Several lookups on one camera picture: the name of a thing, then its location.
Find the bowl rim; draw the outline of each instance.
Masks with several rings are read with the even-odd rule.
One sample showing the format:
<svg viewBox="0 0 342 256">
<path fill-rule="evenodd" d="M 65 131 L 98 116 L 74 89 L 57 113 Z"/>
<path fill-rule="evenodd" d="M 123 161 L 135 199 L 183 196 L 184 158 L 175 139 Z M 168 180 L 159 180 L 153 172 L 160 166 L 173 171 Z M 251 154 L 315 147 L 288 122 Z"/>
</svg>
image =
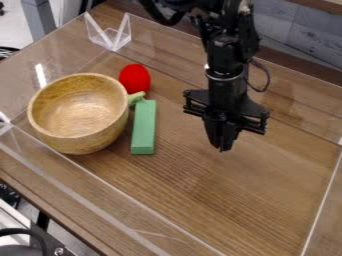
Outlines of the bowl rim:
<svg viewBox="0 0 342 256">
<path fill-rule="evenodd" d="M 70 77 L 76 77 L 76 76 L 96 76 L 96 77 L 100 77 L 100 78 L 104 78 L 107 80 L 111 80 L 113 82 L 113 84 L 116 85 L 116 88 L 120 90 L 120 92 L 123 93 L 123 96 L 124 96 L 124 103 L 121 105 L 121 109 L 119 110 L 120 114 L 117 115 L 117 117 L 111 121 L 109 125 L 105 127 L 105 128 L 101 128 L 100 130 L 94 131 L 93 133 L 89 133 L 89 134 L 85 134 L 85 135 L 78 135 L 78 136 L 69 136 L 69 137 L 65 137 L 65 136 L 58 136 L 56 134 L 53 134 L 52 132 L 49 132 L 48 130 L 45 130 L 36 122 L 34 118 L 33 118 L 33 113 L 32 113 L 32 109 L 33 109 L 33 104 L 36 102 L 36 99 L 38 98 L 40 94 L 42 93 L 44 90 L 46 90 L 46 88 L 52 87 L 54 85 L 56 82 L 60 82 L 62 81 L 64 79 L 66 78 L 70 78 Z M 44 135 L 48 135 L 49 137 L 52 138 L 58 138 L 58 139 L 78 139 L 78 138 L 85 138 L 88 136 L 93 136 L 96 134 L 98 134 L 100 132 L 103 132 L 105 129 L 108 129 L 108 127 L 111 127 L 116 121 L 121 118 L 125 110 L 128 108 L 128 93 L 127 93 L 127 90 L 124 88 L 124 86 L 121 85 L 121 83 L 113 79 L 112 77 L 109 76 L 105 76 L 103 74 L 97 74 L 97 73 L 76 73 L 76 74 L 72 74 L 72 75 L 66 75 L 66 76 L 62 76 L 61 78 L 53 80 L 44 88 L 41 88 L 36 94 L 33 95 L 33 97 L 30 98 L 29 100 L 29 104 L 28 104 L 28 109 L 26 109 L 26 115 L 28 115 L 28 121 L 30 123 L 30 125 L 33 126 L 33 128 Z"/>
</svg>

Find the wooden surface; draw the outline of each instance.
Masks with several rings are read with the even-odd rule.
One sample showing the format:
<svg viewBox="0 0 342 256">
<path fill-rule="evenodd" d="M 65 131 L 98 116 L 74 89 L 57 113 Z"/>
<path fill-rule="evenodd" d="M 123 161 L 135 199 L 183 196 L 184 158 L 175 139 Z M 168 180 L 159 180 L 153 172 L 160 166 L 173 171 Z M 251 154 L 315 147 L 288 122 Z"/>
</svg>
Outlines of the wooden surface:
<svg viewBox="0 0 342 256">
<path fill-rule="evenodd" d="M 104 7 L 98 6 L 93 12 L 100 25 L 119 26 L 121 13 Z M 133 40 L 119 53 L 195 86 L 207 88 L 203 72 L 205 54 L 200 40 L 183 33 L 175 35 L 173 29 L 161 29 L 157 24 L 135 17 L 131 23 Z M 272 82 L 267 93 L 249 92 L 252 98 L 265 104 L 274 118 L 338 143 L 342 136 L 340 88 L 265 61 L 263 63 L 272 74 Z M 249 81 L 256 85 L 264 84 L 264 74 L 252 66 Z"/>
<path fill-rule="evenodd" d="M 340 0 L 287 0 L 288 2 L 342 15 Z"/>
<path fill-rule="evenodd" d="M 124 130 L 127 91 L 108 76 L 69 75 L 36 93 L 26 113 L 46 145 L 65 154 L 89 154 L 105 148 Z"/>
<path fill-rule="evenodd" d="M 104 27 L 119 23 L 120 17 L 108 5 L 94 10 Z M 272 109 L 267 136 L 243 133 L 233 150 L 219 154 L 208 145 L 201 120 L 181 113 L 181 91 L 205 86 L 200 42 L 185 34 L 175 37 L 171 30 L 141 21 L 135 31 L 133 24 L 133 33 L 140 33 L 121 56 L 101 54 L 80 72 L 117 77 L 133 60 L 147 62 L 149 98 L 159 109 L 156 155 L 129 154 L 132 115 L 116 143 L 94 154 L 70 158 L 90 173 L 21 133 L 8 132 L 1 143 L 38 168 L 29 170 L 2 146 L 0 178 L 103 254 L 151 255 L 117 228 L 115 218 L 172 255 L 191 255 L 184 233 L 132 207 L 115 186 L 223 254 L 299 255 L 339 155 L 339 146 L 330 141 L 340 135 L 340 88 L 265 63 L 274 84 L 267 94 L 252 97 Z M 68 26 L 62 36 L 74 34 L 68 28 L 81 28 L 84 23 L 76 20 Z M 263 80 L 255 69 L 252 79 L 256 83 Z M 33 134 L 25 115 L 13 124 Z M 12 142 L 13 136 L 20 146 Z M 165 236 L 184 241 L 181 251 L 176 251 L 176 242 L 165 243 Z M 197 255 L 209 255 L 207 247 L 196 248 Z"/>
</svg>

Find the wooden bowl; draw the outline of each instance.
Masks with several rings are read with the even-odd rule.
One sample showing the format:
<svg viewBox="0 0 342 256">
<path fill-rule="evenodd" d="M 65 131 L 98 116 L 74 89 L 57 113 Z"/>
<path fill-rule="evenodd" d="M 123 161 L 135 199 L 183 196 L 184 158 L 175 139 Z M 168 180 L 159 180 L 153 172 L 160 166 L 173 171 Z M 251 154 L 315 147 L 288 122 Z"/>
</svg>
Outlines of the wooden bowl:
<svg viewBox="0 0 342 256">
<path fill-rule="evenodd" d="M 125 89 L 100 74 L 76 74 L 56 80 L 28 105 L 28 120 L 38 138 L 72 155 L 107 147 L 124 130 L 127 119 Z"/>
</svg>

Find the wooden table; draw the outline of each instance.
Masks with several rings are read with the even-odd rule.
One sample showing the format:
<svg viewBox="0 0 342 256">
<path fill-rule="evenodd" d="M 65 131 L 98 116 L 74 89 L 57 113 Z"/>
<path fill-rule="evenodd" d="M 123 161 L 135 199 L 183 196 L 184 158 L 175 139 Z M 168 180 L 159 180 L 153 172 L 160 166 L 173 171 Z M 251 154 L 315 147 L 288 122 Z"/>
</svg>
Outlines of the wooden table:
<svg viewBox="0 0 342 256">
<path fill-rule="evenodd" d="M 103 27 L 123 17 L 105 4 L 92 14 Z M 264 62 L 272 86 L 251 96 L 272 111 L 267 135 L 243 133 L 220 154 L 200 119 L 181 113 L 181 91 L 205 87 L 200 40 L 135 16 L 131 22 L 132 42 L 117 53 L 89 42 L 77 18 L 1 63 L 0 110 L 12 119 L 0 128 L 1 180 L 104 255 L 300 255 L 339 159 L 340 88 Z M 135 62 L 152 76 L 156 154 L 129 154 L 131 120 L 107 149 L 58 155 L 21 113 L 37 67 L 50 81 L 74 72 L 117 77 Z M 324 245 L 338 250 L 334 236 L 326 232 Z M 318 255 L 315 246 L 306 255 Z"/>
</svg>

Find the transparent plastic barrier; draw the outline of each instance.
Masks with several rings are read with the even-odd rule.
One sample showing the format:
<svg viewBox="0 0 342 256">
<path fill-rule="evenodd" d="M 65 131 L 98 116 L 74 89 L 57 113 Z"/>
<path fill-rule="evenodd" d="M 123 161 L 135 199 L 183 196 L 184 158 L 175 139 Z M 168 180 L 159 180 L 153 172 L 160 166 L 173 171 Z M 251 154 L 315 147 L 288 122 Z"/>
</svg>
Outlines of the transparent plastic barrier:
<svg viewBox="0 0 342 256">
<path fill-rule="evenodd" d="M 300 256 L 334 256 L 342 250 L 342 155 L 328 183 Z"/>
<path fill-rule="evenodd" d="M 21 162 L 53 189 L 94 213 L 105 225 L 104 234 L 115 233 L 112 244 L 123 255 L 223 255 L 215 248 L 164 219 L 90 172 L 49 149 L 12 125 L 0 124 L 0 150 Z M 65 211 L 62 205 L 53 207 Z"/>
<path fill-rule="evenodd" d="M 200 39 L 135 15 L 129 16 L 132 41 L 117 53 L 176 79 L 207 88 L 203 70 L 207 57 Z M 101 27 L 117 27 L 121 17 L 120 11 L 108 10 L 105 6 L 93 11 Z M 338 143 L 342 137 L 342 88 L 261 62 L 269 69 L 272 83 L 264 94 L 249 91 L 251 97 L 268 107 L 272 118 Z M 263 85 L 264 79 L 264 74 L 251 66 L 252 84 Z"/>
<path fill-rule="evenodd" d="M 84 21 L 77 19 L 1 62 L 0 112 L 9 120 L 25 110 L 41 87 L 107 51 L 88 40 Z"/>
</svg>

